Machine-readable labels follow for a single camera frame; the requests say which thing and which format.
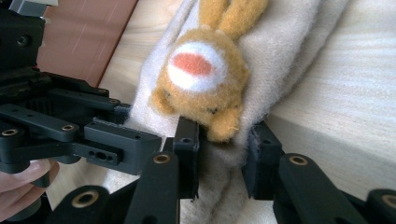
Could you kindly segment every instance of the pink nose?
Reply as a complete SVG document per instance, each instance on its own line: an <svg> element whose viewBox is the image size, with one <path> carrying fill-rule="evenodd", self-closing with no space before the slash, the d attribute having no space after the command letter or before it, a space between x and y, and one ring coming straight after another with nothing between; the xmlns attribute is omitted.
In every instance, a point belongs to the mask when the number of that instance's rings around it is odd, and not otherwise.
<svg viewBox="0 0 396 224"><path fill-rule="evenodd" d="M174 57L173 65L193 76L207 76L212 70L210 62L193 53L179 53Z"/></svg>

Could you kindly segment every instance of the plush toy face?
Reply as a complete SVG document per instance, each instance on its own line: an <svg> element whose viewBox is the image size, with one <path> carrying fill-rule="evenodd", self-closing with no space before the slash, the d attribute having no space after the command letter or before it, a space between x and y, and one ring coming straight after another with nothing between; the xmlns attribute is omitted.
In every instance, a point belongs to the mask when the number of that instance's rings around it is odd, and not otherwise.
<svg viewBox="0 0 396 224"><path fill-rule="evenodd" d="M227 125L236 131L238 118L231 117L242 110L248 70L231 39L222 33L206 33L215 32L192 30L179 39L163 66L152 100L163 113L178 112L205 126L217 117L229 117ZM161 110L164 105L169 110Z"/></svg>

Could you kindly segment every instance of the brown wall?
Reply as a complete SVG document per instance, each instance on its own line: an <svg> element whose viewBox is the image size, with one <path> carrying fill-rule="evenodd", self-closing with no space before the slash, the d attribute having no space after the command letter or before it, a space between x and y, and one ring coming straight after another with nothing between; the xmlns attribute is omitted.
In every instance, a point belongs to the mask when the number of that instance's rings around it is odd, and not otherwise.
<svg viewBox="0 0 396 224"><path fill-rule="evenodd" d="M136 2L59 0L58 7L48 7L38 67L98 86Z"/></svg>

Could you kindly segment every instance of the wooden surface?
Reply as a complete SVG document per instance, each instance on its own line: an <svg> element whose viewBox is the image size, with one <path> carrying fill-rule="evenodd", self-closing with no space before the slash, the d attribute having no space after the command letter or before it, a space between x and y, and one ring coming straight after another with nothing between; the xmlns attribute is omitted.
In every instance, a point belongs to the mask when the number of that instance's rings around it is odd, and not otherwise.
<svg viewBox="0 0 396 224"><path fill-rule="evenodd" d="M110 96L131 103L140 67L163 35L182 0L141 0L128 23L100 84Z"/></svg>
<svg viewBox="0 0 396 224"><path fill-rule="evenodd" d="M266 118L287 152L314 159L337 187L363 199L370 189L396 189L396 14L384 2L351 1L303 80ZM133 101L141 64L180 3L138 2L100 84L111 97ZM270 213L271 204L250 201L238 223L271 223Z"/></svg>

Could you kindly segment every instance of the stuffed animal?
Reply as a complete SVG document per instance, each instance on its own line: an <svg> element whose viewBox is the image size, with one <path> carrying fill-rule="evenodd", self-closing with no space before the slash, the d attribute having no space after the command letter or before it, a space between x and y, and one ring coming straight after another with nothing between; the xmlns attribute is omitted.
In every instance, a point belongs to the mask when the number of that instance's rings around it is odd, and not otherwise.
<svg viewBox="0 0 396 224"><path fill-rule="evenodd" d="M162 114L206 126L212 142L228 142L239 129L249 71L235 41L267 0L201 0L200 27L181 36L167 55L150 103Z"/></svg>

